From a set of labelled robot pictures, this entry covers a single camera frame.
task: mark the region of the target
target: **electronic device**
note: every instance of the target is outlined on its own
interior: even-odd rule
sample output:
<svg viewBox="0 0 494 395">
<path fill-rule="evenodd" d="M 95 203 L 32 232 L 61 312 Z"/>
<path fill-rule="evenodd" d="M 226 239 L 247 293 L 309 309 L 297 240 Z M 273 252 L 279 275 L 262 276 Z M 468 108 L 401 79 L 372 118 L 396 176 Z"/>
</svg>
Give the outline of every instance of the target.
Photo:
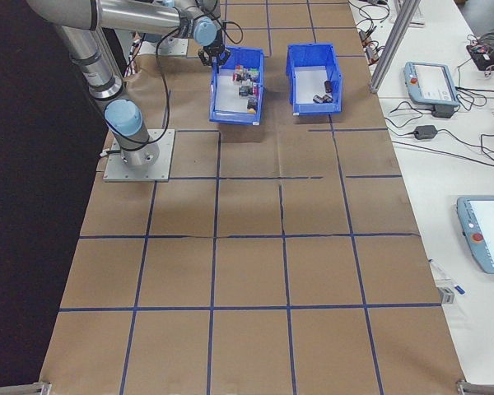
<svg viewBox="0 0 494 395">
<path fill-rule="evenodd" d="M 457 212 L 474 259 L 494 274 L 494 196 L 460 197 Z"/>
<path fill-rule="evenodd" d="M 397 19 L 398 12 L 401 10 L 401 7 L 403 6 L 404 0 L 394 0 L 394 5 L 395 5 L 395 10 L 397 12 L 393 12 L 391 18 L 389 19 L 390 22 L 395 22 Z M 410 22 L 411 27 L 425 27 L 425 17 L 422 15 L 421 8 L 417 7 L 417 10 L 415 11 L 415 14 L 413 14 L 412 21 Z"/>
<path fill-rule="evenodd" d="M 432 105 L 434 117 L 450 118 L 460 106 L 454 80 L 444 64 L 408 62 L 404 79 L 410 99 L 418 105 Z"/>
<path fill-rule="evenodd" d="M 484 72 L 487 67 L 494 64 L 488 53 L 473 50 L 473 45 L 467 45 L 467 51 L 480 72 Z"/>
</svg>

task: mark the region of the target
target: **blue tape line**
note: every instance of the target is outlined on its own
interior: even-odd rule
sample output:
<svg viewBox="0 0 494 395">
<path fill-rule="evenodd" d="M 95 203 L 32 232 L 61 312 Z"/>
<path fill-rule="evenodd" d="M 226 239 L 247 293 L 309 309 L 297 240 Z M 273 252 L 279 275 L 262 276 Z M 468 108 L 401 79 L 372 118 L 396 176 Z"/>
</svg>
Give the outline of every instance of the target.
<svg viewBox="0 0 494 395">
<path fill-rule="evenodd" d="M 216 196 L 214 200 L 214 237 L 212 241 L 212 274 L 211 274 L 211 312 L 208 320 L 208 355 L 207 355 L 207 395 L 211 395 L 212 382 L 212 339 L 214 332 L 214 293 L 216 289 L 216 254 L 217 254 L 217 230 L 220 197 L 220 171 L 221 171 L 221 133 L 217 139 L 217 165 L 216 165 Z"/>
<path fill-rule="evenodd" d="M 441 303 L 387 304 L 297 304 L 281 306 L 139 306 L 139 307 L 62 307 L 59 313 L 90 313 L 109 311 L 258 311 L 258 310 L 338 310 L 338 309 L 423 309 L 441 307 Z"/>
<path fill-rule="evenodd" d="M 305 238 L 305 237 L 403 237 L 403 236 L 417 236 L 421 237 L 418 233 L 413 232 L 378 232 L 378 233 L 311 233 L 311 234 L 291 234 L 291 235 L 228 235 L 217 237 L 218 239 L 280 239 L 285 237 L 286 239 L 292 238 Z M 96 236 L 79 236 L 79 239 L 210 239 L 211 236 L 195 236 L 195 235 L 96 235 Z"/>
<path fill-rule="evenodd" d="M 334 132 L 387 132 L 388 128 L 334 128 Z"/>
<path fill-rule="evenodd" d="M 323 179 L 322 175 L 291 175 L 291 176 L 279 176 L 279 177 L 212 177 L 212 176 L 194 176 L 194 177 L 170 177 L 170 180 L 201 180 L 201 179 L 220 179 L 220 180 L 235 180 L 235 181 L 251 181 L 251 180 L 304 180 L 304 179 Z"/>
<path fill-rule="evenodd" d="M 295 371 L 295 351 L 293 347 L 293 329 L 291 321 L 291 292 L 289 290 L 289 268 L 287 266 L 287 242 L 286 242 L 286 230 L 284 226 L 284 207 L 283 207 L 283 192 L 282 185 L 278 185 L 278 200 L 280 202 L 280 225 L 282 227 L 282 253 L 283 253 L 283 272 L 284 281 L 286 284 L 286 307 L 287 307 L 287 336 L 289 339 L 289 361 L 291 365 L 291 384 L 293 388 L 293 395 L 297 394 L 296 390 L 296 371 Z"/>
<path fill-rule="evenodd" d="M 311 14 L 310 0 L 306 0 L 305 3 L 307 4 L 307 13 L 310 15 L 310 24 L 313 31 L 313 41 L 316 43 L 315 24 L 313 23 L 313 15 Z"/>
<path fill-rule="evenodd" d="M 401 174 L 347 175 L 347 179 L 400 179 Z"/>
<path fill-rule="evenodd" d="M 151 227 L 151 218 L 154 212 L 154 202 L 156 199 L 157 192 L 157 181 L 154 182 L 154 189 L 151 193 L 151 201 L 150 201 L 150 210 L 148 211 L 148 221 L 147 221 L 147 231 L 146 236 L 150 234 Z M 130 323 L 130 333 L 128 334 L 128 343 L 126 346 L 126 356 L 124 357 L 124 367 L 123 367 L 123 376 L 121 378 L 121 386 L 119 389 L 119 395 L 124 395 L 124 387 L 126 385 L 126 375 L 128 373 L 128 362 L 130 360 L 130 352 L 132 350 L 132 341 L 133 341 L 133 331 L 135 329 L 135 321 L 137 317 L 137 307 L 139 303 L 139 293 L 141 292 L 141 283 L 142 283 L 142 274 L 144 272 L 145 261 L 147 257 L 147 247 L 148 247 L 148 238 L 144 239 L 144 245 L 142 247 L 142 256 L 141 256 L 141 266 L 139 268 L 139 277 L 137 279 L 137 289 L 135 292 L 135 300 L 133 302 L 133 313 L 132 313 L 132 322 Z"/>
<path fill-rule="evenodd" d="M 346 208 L 347 224 L 349 226 L 349 231 L 351 233 L 353 255 L 355 257 L 355 265 L 357 267 L 357 277 L 358 277 L 358 280 L 359 280 L 359 287 L 361 289 L 362 303 L 365 305 L 365 307 L 364 307 L 364 315 L 365 315 L 365 318 L 366 318 L 366 327 L 367 327 L 367 330 L 368 330 L 368 337 L 370 339 L 371 356 L 373 358 L 373 365 L 375 367 L 375 377 L 377 379 L 377 385 L 379 386 L 380 395 L 384 395 L 384 389 L 383 389 L 383 386 L 382 386 L 382 378 L 380 377 L 379 360 L 377 358 L 377 353 L 376 353 L 376 350 L 375 350 L 375 341 L 373 339 L 373 332 L 371 331 L 370 315 L 368 313 L 368 308 L 366 307 L 366 293 L 365 293 L 365 290 L 364 290 L 364 281 L 362 279 L 361 264 L 359 262 L 359 257 L 358 257 L 358 253 L 357 253 L 357 243 L 355 241 L 355 235 L 353 234 L 352 218 L 351 218 L 351 213 L 350 213 L 350 210 L 349 210 L 349 203 L 348 203 L 348 199 L 347 199 L 346 185 L 344 183 L 344 174 L 343 174 L 342 166 L 340 165 L 340 157 L 339 157 L 339 154 L 338 154 L 338 145 L 337 145 L 337 139 L 335 137 L 335 131 L 334 131 L 334 129 L 333 129 L 333 131 L 331 133 L 331 137 L 333 139 L 333 144 L 334 144 L 334 147 L 335 147 L 335 154 L 336 154 L 336 157 L 337 157 L 338 175 L 339 175 L 339 178 L 340 178 L 340 184 L 341 184 L 342 191 L 343 191 L 344 206 Z"/>
</svg>

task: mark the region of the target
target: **small cylinder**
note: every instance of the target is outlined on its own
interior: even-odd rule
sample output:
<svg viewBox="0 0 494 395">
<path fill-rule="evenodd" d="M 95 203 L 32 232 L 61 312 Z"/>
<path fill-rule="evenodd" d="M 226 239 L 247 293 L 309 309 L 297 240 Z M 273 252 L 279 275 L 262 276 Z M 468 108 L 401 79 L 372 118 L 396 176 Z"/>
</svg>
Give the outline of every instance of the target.
<svg viewBox="0 0 494 395">
<path fill-rule="evenodd" d="M 333 86 L 331 85 L 330 80 L 324 81 L 324 89 L 325 89 L 326 93 L 333 92 Z"/>
</svg>

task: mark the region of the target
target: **small object in bin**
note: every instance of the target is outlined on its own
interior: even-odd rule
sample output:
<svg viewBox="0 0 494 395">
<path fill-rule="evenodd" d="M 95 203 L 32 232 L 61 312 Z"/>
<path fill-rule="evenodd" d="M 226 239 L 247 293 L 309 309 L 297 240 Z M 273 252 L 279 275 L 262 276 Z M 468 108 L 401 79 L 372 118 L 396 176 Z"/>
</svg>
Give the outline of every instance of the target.
<svg viewBox="0 0 494 395">
<path fill-rule="evenodd" d="M 252 88 L 250 89 L 250 86 L 242 85 L 238 88 L 238 95 L 246 97 L 249 95 L 249 91 L 251 90 Z"/>
<path fill-rule="evenodd" d="M 243 81 L 245 79 L 245 69 L 241 64 L 236 65 L 232 74 L 232 81 Z"/>
<path fill-rule="evenodd" d="M 326 90 L 326 93 L 333 92 L 333 85 L 331 85 L 331 81 L 330 80 L 324 81 L 324 89 Z"/>
<path fill-rule="evenodd" d="M 258 111 L 258 98 L 256 96 L 249 96 L 247 99 L 247 111 L 251 114 L 256 114 Z"/>
<path fill-rule="evenodd" d="M 252 82 L 258 82 L 260 72 L 257 68 L 251 68 L 249 70 L 249 77 Z"/>
</svg>

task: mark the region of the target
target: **black cable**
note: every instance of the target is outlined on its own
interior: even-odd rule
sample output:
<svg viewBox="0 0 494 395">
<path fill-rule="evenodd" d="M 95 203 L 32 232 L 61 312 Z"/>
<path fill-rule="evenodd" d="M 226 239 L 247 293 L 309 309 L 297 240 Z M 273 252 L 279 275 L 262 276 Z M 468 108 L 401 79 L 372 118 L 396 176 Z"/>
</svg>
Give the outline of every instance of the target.
<svg viewBox="0 0 494 395">
<path fill-rule="evenodd" d="M 410 133 L 397 133 L 395 132 L 392 128 L 388 128 L 395 136 L 397 137 L 406 137 L 406 136 L 413 136 L 415 132 L 410 132 Z"/>
<path fill-rule="evenodd" d="M 484 107 L 485 105 L 487 105 L 488 102 L 487 97 L 485 95 L 481 95 L 480 93 L 470 92 L 470 91 L 460 91 L 458 92 L 456 98 L 458 102 L 461 104 L 461 106 L 467 111 L 470 111 L 472 107 L 478 107 L 478 108 Z M 476 104 L 476 99 L 479 98 L 484 100 L 483 103 L 480 105 Z"/>
<path fill-rule="evenodd" d="M 408 108 L 406 109 L 401 109 L 401 105 L 403 104 L 406 104 L 408 105 Z M 395 107 L 394 109 L 392 109 L 389 114 L 392 114 L 396 111 L 407 111 L 407 110 L 411 110 L 411 111 L 415 111 L 417 113 L 417 116 L 416 117 L 413 117 L 413 118 L 410 118 L 408 121 L 406 121 L 405 123 L 403 123 L 402 125 L 397 125 L 394 121 L 392 121 L 390 118 L 388 117 L 384 117 L 385 120 L 387 120 L 388 122 L 390 122 L 392 125 L 394 125 L 396 128 L 400 129 L 400 128 L 404 128 L 406 125 L 408 125 L 410 122 L 412 122 L 413 120 L 415 119 L 419 119 L 421 118 L 424 114 L 422 113 L 422 111 L 431 111 L 431 109 L 418 109 L 416 107 L 413 107 L 408 101 L 401 101 L 397 107 Z"/>
<path fill-rule="evenodd" d="M 139 40 L 139 45 L 138 45 L 137 49 L 133 52 L 133 56 L 132 56 L 132 58 L 130 58 L 130 61 L 128 62 L 128 66 L 126 67 L 126 70 L 124 71 L 125 76 L 128 73 L 129 68 L 132 66 L 133 61 L 135 61 L 135 58 L 139 55 L 139 51 L 141 50 L 142 43 L 144 42 L 146 36 L 147 36 L 146 33 L 142 34 L 142 37 Z"/>
<path fill-rule="evenodd" d="M 386 16 L 384 16 L 382 18 L 372 18 L 374 21 L 379 21 L 379 23 L 381 23 L 381 22 L 386 21 L 388 19 L 388 17 L 389 17 L 390 9 L 389 9 L 388 3 L 386 3 L 385 6 L 383 6 L 381 4 L 365 4 L 364 6 L 361 7 L 361 10 L 364 10 L 364 8 L 366 8 L 366 7 L 380 7 L 383 10 L 386 10 Z"/>
<path fill-rule="evenodd" d="M 353 8 L 356 8 L 357 10 L 359 10 L 359 15 L 362 16 L 364 19 L 362 21 L 359 21 L 356 26 L 359 26 L 362 22 L 364 21 L 369 21 L 370 22 L 370 27 L 368 28 L 368 30 L 365 32 L 366 33 L 366 37 L 367 36 L 370 36 L 371 33 L 373 33 L 376 29 L 377 26 L 375 26 L 375 23 L 374 23 L 374 18 L 371 17 L 370 14 L 368 14 L 366 11 L 362 10 L 362 7 L 359 7 L 359 6 L 356 6 L 355 4 L 353 4 L 352 2 L 350 2 L 348 0 L 348 3 L 350 6 L 352 6 Z"/>
<path fill-rule="evenodd" d="M 455 89 L 457 91 L 468 91 L 468 92 L 491 92 L 494 93 L 492 89 L 473 89 L 473 88 L 463 88 L 462 86 L 456 86 Z"/>
<path fill-rule="evenodd" d="M 227 25 L 228 25 L 228 24 L 231 24 L 231 25 L 237 26 L 237 27 L 238 27 L 238 29 L 240 29 L 240 34 L 241 34 L 241 36 L 240 36 L 240 39 L 239 39 L 238 41 L 234 41 L 234 40 L 233 40 L 233 39 L 229 36 L 229 34 L 227 33 L 227 30 L 223 28 L 223 25 L 222 25 L 220 22 L 217 22 L 217 23 L 218 23 L 218 25 L 220 25 L 220 26 L 221 26 L 221 28 L 223 29 L 223 33 L 225 33 L 225 36 L 227 37 L 227 39 L 229 39 L 229 40 L 231 41 L 231 43 L 232 43 L 232 44 L 234 44 L 234 45 L 238 45 L 239 43 L 241 43 L 241 42 L 244 40 L 244 30 L 243 30 L 243 29 L 241 28 L 241 26 L 240 26 L 240 25 L 238 25 L 236 22 L 234 22 L 234 21 L 225 21 L 225 22 L 223 22 L 223 23 L 225 23 L 225 24 L 227 24 Z"/>
<path fill-rule="evenodd" d="M 458 70 L 458 85 L 461 85 L 461 67 L 464 66 L 467 62 L 470 62 L 472 58 L 468 58 L 463 63 L 461 63 L 456 69 Z"/>
<path fill-rule="evenodd" d="M 214 6 L 212 7 L 212 10 L 210 10 L 210 11 L 208 11 L 208 12 L 205 12 L 204 14 L 202 14 L 202 15 L 200 15 L 200 16 L 196 16 L 196 17 L 193 19 L 193 21 L 197 21 L 198 19 L 201 19 L 201 18 L 203 18 L 203 17 L 205 17 L 205 16 L 209 16 L 209 15 L 211 15 L 211 16 L 212 16 L 212 18 L 211 18 L 211 19 L 212 19 L 213 21 L 215 21 L 217 18 L 216 18 L 216 16 L 214 15 L 214 11 L 216 10 L 216 7 L 217 7 L 217 4 L 218 4 L 218 3 L 219 3 L 219 0 L 216 0 L 216 1 L 214 2 Z"/>
<path fill-rule="evenodd" d="M 128 141 L 128 142 L 132 142 L 134 144 L 140 144 L 140 146 L 136 147 L 136 148 L 123 148 L 126 152 L 135 152 L 135 151 L 139 151 L 141 150 L 142 148 L 144 148 L 145 146 L 149 145 L 149 144 L 154 144 L 158 141 L 160 141 L 166 134 L 166 130 L 168 129 L 168 126 L 169 126 L 169 122 L 170 122 L 170 95 L 169 95 L 169 90 L 168 90 L 168 85 L 166 83 L 166 78 L 165 78 L 165 73 L 163 72 L 163 67 L 161 66 L 161 63 L 159 62 L 159 47 L 161 44 L 163 44 L 163 41 L 165 41 L 166 39 L 168 39 L 170 36 L 172 36 L 174 33 L 177 33 L 179 31 L 179 28 L 176 28 L 174 30 L 172 30 L 170 33 L 168 33 L 167 35 L 164 35 L 163 37 L 161 37 L 161 39 L 159 40 L 159 42 L 157 43 L 156 45 L 156 62 L 157 62 L 157 65 L 159 67 L 159 71 L 160 71 L 160 74 L 161 74 L 161 79 L 163 80 L 163 85 L 165 87 L 165 112 L 166 112 L 166 122 L 165 122 L 165 127 L 163 129 L 163 132 L 161 133 L 161 135 L 154 139 L 154 140 L 147 140 L 146 142 L 139 142 L 139 141 L 136 141 L 136 140 L 133 140 L 132 138 L 130 137 L 126 137 L 124 136 L 122 133 L 120 133 L 115 127 L 114 125 L 112 125 L 107 119 L 105 119 L 106 123 L 108 124 L 108 126 L 112 129 L 112 131 L 121 136 L 124 140 Z"/>
<path fill-rule="evenodd" d="M 392 143 L 393 144 L 399 144 L 401 146 L 412 146 L 412 147 L 415 147 L 415 148 L 419 148 L 420 150 L 429 151 L 429 152 L 435 152 L 436 154 L 453 156 L 454 158 L 463 159 L 463 160 L 469 160 L 471 162 L 479 163 L 480 165 L 494 167 L 494 165 L 492 163 L 487 163 L 487 162 L 483 162 L 481 160 L 477 160 L 477 159 L 474 159 L 474 158 L 469 158 L 468 156 L 458 155 L 458 154 L 455 154 L 453 152 L 434 150 L 433 148 L 429 148 L 427 146 L 418 146 L 416 144 L 409 144 L 407 142 L 396 142 L 394 140 L 392 141 Z"/>
</svg>

